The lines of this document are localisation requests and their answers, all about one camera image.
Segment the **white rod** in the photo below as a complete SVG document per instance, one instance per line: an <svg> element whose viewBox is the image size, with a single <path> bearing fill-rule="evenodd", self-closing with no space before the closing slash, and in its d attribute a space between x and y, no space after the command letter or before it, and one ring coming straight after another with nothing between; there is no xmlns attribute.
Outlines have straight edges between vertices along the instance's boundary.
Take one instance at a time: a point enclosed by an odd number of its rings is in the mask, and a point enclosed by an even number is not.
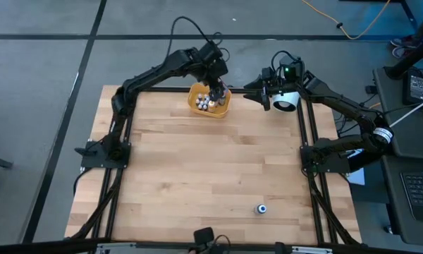
<svg viewBox="0 0 423 254"><path fill-rule="evenodd" d="M413 114L417 110L421 109L423 107L423 103L417 105L415 108L411 109L408 113L402 115L399 119L394 121L392 124L389 125L390 128L394 127L398 123L400 123L402 120L406 119L409 115Z"/></svg>

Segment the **yellow plastic bin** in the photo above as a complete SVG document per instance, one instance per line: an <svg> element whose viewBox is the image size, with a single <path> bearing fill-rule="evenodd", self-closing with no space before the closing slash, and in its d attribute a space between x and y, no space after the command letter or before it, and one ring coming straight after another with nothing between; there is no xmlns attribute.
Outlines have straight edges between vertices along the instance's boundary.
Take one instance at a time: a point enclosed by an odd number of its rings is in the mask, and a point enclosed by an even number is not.
<svg viewBox="0 0 423 254"><path fill-rule="evenodd" d="M218 102L216 102L216 109L214 111L209 111L208 109L205 110L199 110L197 108L198 105L195 104L195 101L197 98L197 94L201 93L202 94L202 98L204 100L204 94L208 94L209 95L209 87L201 84L201 83L194 83L191 87L190 87L190 91L188 94L188 106L190 107L190 110L196 114L201 114L204 116L209 116L209 117L213 117L213 118L218 118L221 119L223 118L229 109L230 106L230 101L231 101L231 97L232 97L232 92L229 90L228 95L227 95L227 100L226 100L226 105L225 106L220 106Z"/></svg>

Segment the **silver aluminium bracket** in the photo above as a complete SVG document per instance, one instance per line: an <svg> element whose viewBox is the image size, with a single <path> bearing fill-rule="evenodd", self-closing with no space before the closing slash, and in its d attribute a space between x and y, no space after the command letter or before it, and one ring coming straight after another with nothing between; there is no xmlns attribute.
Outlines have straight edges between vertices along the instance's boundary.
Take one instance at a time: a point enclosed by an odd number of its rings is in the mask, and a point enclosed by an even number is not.
<svg viewBox="0 0 423 254"><path fill-rule="evenodd" d="M333 254L330 248L293 246L291 254Z"/></svg>
<svg viewBox="0 0 423 254"><path fill-rule="evenodd" d="M97 245L94 254L129 254L135 250L135 243L100 243Z"/></svg>

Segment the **black gantry crossbar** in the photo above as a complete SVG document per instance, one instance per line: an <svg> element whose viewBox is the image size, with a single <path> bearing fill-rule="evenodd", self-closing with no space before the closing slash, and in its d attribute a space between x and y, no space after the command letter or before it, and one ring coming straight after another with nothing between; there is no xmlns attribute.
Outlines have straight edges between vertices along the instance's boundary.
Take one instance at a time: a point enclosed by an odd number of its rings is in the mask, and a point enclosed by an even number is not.
<svg viewBox="0 0 423 254"><path fill-rule="evenodd" d="M20 243L0 246L0 254L78 254L92 252L100 243L125 243L125 241L110 242L107 238L94 239L65 239L38 243ZM293 246L281 242L269 245L258 244L228 244L210 243L207 248L199 248L191 243L162 243L162 242L129 242L135 243L135 249L180 249L197 250L200 254L231 254L233 251L256 252L263 251L270 254L291 254ZM323 243L318 248L330 248L333 254L423 254L405 250L372 248L364 245L343 245Z"/></svg>

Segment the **black desk with power supply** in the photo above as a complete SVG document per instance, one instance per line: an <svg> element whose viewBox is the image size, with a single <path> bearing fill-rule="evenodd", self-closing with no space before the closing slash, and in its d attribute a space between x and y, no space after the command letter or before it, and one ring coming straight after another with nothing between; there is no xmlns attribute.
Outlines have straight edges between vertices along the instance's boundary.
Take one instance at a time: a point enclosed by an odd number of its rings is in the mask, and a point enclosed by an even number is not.
<svg viewBox="0 0 423 254"><path fill-rule="evenodd" d="M389 124L408 113L403 104L403 81L391 79L383 68L373 70L381 106ZM392 146L399 157L423 159L423 111L417 110L392 127Z"/></svg>

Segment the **black desk with laptop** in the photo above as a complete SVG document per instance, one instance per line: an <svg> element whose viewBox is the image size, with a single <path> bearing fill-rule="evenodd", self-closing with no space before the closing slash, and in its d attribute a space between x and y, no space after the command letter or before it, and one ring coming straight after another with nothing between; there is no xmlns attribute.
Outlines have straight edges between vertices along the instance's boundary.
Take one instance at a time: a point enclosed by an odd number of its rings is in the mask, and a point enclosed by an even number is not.
<svg viewBox="0 0 423 254"><path fill-rule="evenodd" d="M381 165L390 200L393 232L405 243L423 246L423 222L412 216L400 175L423 172L423 159L383 156Z"/></svg>

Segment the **person's shoe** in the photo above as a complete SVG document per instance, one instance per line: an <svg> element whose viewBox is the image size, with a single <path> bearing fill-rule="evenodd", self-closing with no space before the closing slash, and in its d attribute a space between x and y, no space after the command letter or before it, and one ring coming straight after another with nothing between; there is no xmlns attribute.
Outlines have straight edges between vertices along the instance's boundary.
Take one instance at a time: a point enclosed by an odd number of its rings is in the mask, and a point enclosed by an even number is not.
<svg viewBox="0 0 423 254"><path fill-rule="evenodd" d="M416 40L414 37L411 36L406 36L392 39L390 43L394 47L416 48L419 45L419 40Z"/></svg>
<svg viewBox="0 0 423 254"><path fill-rule="evenodd" d="M397 59L403 59L414 51L413 48L396 47L392 50L392 55Z"/></svg>

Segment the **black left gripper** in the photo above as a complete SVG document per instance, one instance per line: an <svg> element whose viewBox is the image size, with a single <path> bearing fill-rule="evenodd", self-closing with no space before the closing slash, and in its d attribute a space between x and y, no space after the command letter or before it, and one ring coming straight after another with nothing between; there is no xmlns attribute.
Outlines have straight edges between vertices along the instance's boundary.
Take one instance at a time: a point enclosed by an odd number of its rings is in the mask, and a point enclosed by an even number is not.
<svg viewBox="0 0 423 254"><path fill-rule="evenodd" d="M220 58L209 64L204 74L201 76L200 82L209 87L210 100L216 102L220 98L226 98L228 95L228 88L224 87L221 81L221 76L228 73L226 62Z"/></svg>

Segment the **white cylindrical lamp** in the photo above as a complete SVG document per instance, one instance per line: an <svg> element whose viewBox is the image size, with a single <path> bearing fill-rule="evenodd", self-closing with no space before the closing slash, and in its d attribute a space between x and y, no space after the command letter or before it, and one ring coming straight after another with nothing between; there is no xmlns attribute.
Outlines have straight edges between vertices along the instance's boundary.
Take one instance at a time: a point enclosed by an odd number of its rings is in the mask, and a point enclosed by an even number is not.
<svg viewBox="0 0 423 254"><path fill-rule="evenodd" d="M272 97L273 106L279 111L292 112L297 109L300 94L298 92L288 92L274 95Z"/></svg>

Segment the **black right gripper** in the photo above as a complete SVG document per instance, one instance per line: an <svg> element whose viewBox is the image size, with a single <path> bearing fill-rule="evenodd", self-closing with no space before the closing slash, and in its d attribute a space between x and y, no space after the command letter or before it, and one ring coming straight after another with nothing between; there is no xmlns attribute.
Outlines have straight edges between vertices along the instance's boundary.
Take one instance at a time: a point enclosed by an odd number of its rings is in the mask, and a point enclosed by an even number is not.
<svg viewBox="0 0 423 254"><path fill-rule="evenodd" d="M283 57L279 61L278 70L275 72L273 78L271 78L266 84L268 97L272 101L274 95L298 92L298 85L300 84L300 78L303 71L303 62L301 58L295 60L287 60L287 57ZM261 75L258 75L253 81L244 85L245 89L261 89L264 85L264 79ZM245 99L252 100L257 103L264 103L265 96L261 92L247 93L243 95Z"/></svg>

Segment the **black diagonal pole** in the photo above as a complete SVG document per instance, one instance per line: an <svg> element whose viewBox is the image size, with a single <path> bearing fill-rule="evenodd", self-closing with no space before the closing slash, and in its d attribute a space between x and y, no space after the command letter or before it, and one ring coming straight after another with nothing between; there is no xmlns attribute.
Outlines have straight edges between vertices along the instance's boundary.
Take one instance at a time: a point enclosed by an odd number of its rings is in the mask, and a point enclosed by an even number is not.
<svg viewBox="0 0 423 254"><path fill-rule="evenodd" d="M423 59L423 43L403 59L398 59L398 63L385 67L386 75L392 79L399 79L404 73Z"/></svg>

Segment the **black aluminium table frame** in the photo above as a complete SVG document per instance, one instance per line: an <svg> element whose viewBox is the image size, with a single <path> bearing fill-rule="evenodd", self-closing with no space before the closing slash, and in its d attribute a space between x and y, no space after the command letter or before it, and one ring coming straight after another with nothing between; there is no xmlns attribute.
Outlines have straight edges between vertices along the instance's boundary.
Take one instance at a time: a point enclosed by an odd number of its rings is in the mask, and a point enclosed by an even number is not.
<svg viewBox="0 0 423 254"><path fill-rule="evenodd" d="M141 94L129 165L99 224L115 241L190 242L210 226L232 243L314 245L334 235L312 206L300 146L335 138L329 108L264 111L234 93L222 119L190 110L186 87ZM254 208L265 204L265 214Z"/></svg>

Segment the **white paper sheet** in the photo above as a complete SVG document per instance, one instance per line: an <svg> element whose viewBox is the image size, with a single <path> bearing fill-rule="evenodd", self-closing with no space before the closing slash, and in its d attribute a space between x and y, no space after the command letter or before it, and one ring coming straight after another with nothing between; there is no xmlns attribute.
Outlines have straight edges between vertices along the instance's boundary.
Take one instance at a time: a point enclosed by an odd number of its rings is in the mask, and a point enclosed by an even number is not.
<svg viewBox="0 0 423 254"><path fill-rule="evenodd" d="M365 185L365 177L364 177L364 169L358 169L352 173L346 174L346 179L349 183L364 186Z"/></svg>

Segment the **black labelled power supply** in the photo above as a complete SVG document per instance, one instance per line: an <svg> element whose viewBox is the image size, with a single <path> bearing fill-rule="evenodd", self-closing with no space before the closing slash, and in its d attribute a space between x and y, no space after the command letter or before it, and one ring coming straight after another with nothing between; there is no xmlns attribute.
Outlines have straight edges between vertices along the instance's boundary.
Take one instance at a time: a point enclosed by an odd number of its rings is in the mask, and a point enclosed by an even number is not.
<svg viewBox="0 0 423 254"><path fill-rule="evenodd" d="M403 78L403 104L423 102L423 74L415 69L408 70Z"/></svg>

